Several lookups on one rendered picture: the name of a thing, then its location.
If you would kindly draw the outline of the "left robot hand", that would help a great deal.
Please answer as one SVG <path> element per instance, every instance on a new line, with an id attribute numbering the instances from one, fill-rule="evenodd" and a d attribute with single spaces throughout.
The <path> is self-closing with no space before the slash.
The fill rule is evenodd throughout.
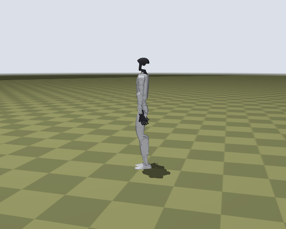
<path id="1" fill-rule="evenodd" d="M 142 110 L 142 113 L 143 113 L 143 114 L 139 114 L 139 116 L 140 116 L 140 117 L 139 117 L 139 122 L 141 121 L 141 124 L 142 124 L 142 125 L 147 125 L 147 124 L 149 124 L 149 123 L 147 122 L 145 116 L 144 116 L 143 110 Z"/>

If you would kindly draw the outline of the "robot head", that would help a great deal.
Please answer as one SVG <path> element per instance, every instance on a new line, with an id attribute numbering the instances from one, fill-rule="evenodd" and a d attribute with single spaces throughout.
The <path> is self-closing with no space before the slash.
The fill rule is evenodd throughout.
<path id="1" fill-rule="evenodd" d="M 140 58 L 137 60 L 139 63 L 139 71 L 142 71 L 144 74 L 147 74 L 146 70 L 141 69 L 142 65 L 145 66 L 146 64 L 149 64 L 149 60 L 147 58 Z"/>

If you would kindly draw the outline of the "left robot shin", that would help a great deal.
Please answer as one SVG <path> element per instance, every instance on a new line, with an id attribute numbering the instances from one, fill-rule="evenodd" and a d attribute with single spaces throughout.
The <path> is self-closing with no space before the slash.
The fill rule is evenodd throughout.
<path id="1" fill-rule="evenodd" d="M 140 142 L 139 142 L 140 144 Z M 148 157 L 148 154 L 149 154 L 149 147 L 148 147 L 148 139 L 147 138 L 144 138 L 142 139 L 142 143 L 140 144 L 140 150 L 141 150 L 141 155 L 142 155 L 142 158 L 143 158 L 143 162 L 146 163 L 146 166 L 148 165 L 148 160 L 147 160 L 147 157 Z M 145 166 L 145 163 L 144 163 L 144 166 Z"/>

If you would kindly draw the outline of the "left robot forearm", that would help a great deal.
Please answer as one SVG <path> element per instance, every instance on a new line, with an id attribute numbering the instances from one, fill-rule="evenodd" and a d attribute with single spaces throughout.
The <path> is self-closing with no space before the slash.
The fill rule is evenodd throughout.
<path id="1" fill-rule="evenodd" d="M 138 113 L 139 114 L 143 114 L 142 113 L 142 110 L 143 110 L 143 95 L 142 95 L 142 93 L 138 93 L 137 94 L 137 97 L 138 97 L 138 99 L 137 99 L 137 109 L 138 109 Z"/>

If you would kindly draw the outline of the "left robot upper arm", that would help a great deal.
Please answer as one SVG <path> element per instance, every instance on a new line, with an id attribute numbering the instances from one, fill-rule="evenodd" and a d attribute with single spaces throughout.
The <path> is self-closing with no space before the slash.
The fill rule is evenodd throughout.
<path id="1" fill-rule="evenodd" d="M 142 95 L 144 93 L 144 82 L 145 82 L 145 76 L 139 75 L 138 76 L 138 89 L 139 89 L 139 93 L 142 93 Z M 136 97 L 137 97 L 137 94 L 136 94 Z"/>

